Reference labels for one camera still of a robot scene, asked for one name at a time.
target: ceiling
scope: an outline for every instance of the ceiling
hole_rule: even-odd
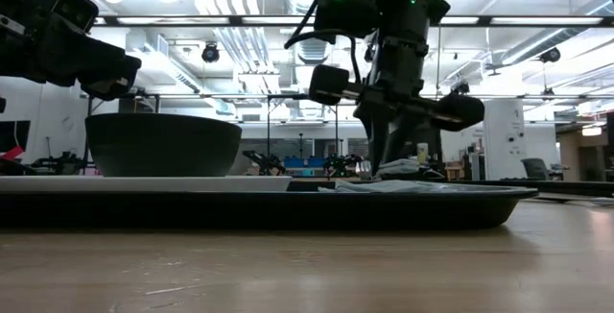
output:
[[[101,14],[120,15],[195,15],[211,10],[211,7],[197,7],[207,0],[93,0]],[[238,8],[232,0],[213,1],[219,13],[252,11],[257,7],[262,14],[296,13],[287,0],[241,0]],[[295,3],[311,3],[311,0],[293,0]],[[587,7],[603,4],[609,0],[446,0],[452,5],[449,14],[453,15],[587,15]],[[182,72],[199,83],[207,93],[258,93],[296,91],[302,92],[309,85],[313,67],[299,60],[295,51],[283,49],[284,42],[294,28],[265,28],[262,39],[266,43],[271,65],[256,65],[260,70],[274,73],[266,80],[260,77],[239,75],[239,65],[233,61],[224,48],[220,32],[210,28],[134,28],[128,34],[127,50],[140,48],[143,42],[157,48],[157,39],[162,36],[169,44],[168,56]],[[491,70],[484,65],[496,60],[498,55],[519,50],[520,45],[536,43],[540,37],[550,36],[557,39],[565,29],[527,29],[527,28],[434,28],[429,33],[430,54],[424,64],[424,93],[435,94],[437,87],[442,93],[449,91],[449,85],[458,81],[470,83],[471,92],[479,94],[539,94],[544,84],[554,86],[557,94],[579,94],[609,91],[614,82],[614,69],[609,67],[614,58],[614,29],[588,29],[576,36],[560,40],[555,45],[561,52],[561,60],[556,63],[542,64],[539,61],[522,60],[511,67],[498,70],[500,75],[492,76]],[[251,32],[258,38],[257,32]],[[234,34],[248,49],[246,56],[257,53],[249,41],[248,33],[239,30]],[[204,63],[201,52],[207,42],[218,42],[220,60]],[[327,63],[336,64],[351,70],[348,54],[349,42],[339,40],[328,53]],[[369,65],[362,59],[366,46],[359,40],[359,62],[362,75],[368,72]],[[137,83],[151,92],[185,93],[189,91],[178,84],[173,74],[169,74],[160,57],[142,52],[143,69],[139,72]],[[588,72],[597,73],[587,76]],[[537,108],[546,114],[572,108],[578,102],[562,101]]]

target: black plate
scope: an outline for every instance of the black plate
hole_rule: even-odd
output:
[[[54,193],[0,196],[4,228],[485,229],[536,190],[461,193]]]

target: metal pole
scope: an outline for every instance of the metal pole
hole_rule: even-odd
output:
[[[153,112],[160,113],[160,95],[155,95],[155,108]]]
[[[89,96],[87,99],[87,117],[92,115],[92,107],[94,104],[94,97]],[[85,151],[83,152],[83,160],[85,161],[85,167],[82,170],[82,175],[85,175],[85,169],[87,168],[87,162],[89,162],[89,144],[87,143],[87,133],[85,134]]]
[[[267,158],[271,158],[271,97],[267,98]]]
[[[335,106],[335,152],[339,153],[339,106]]]

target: wooden table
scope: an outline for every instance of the wooden table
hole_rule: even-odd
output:
[[[463,232],[0,234],[2,312],[614,312],[614,209]]]

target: red object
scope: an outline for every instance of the red object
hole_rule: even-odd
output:
[[[23,149],[21,146],[15,146],[10,151],[1,155],[0,158],[7,160],[15,160],[19,155],[23,154]]]

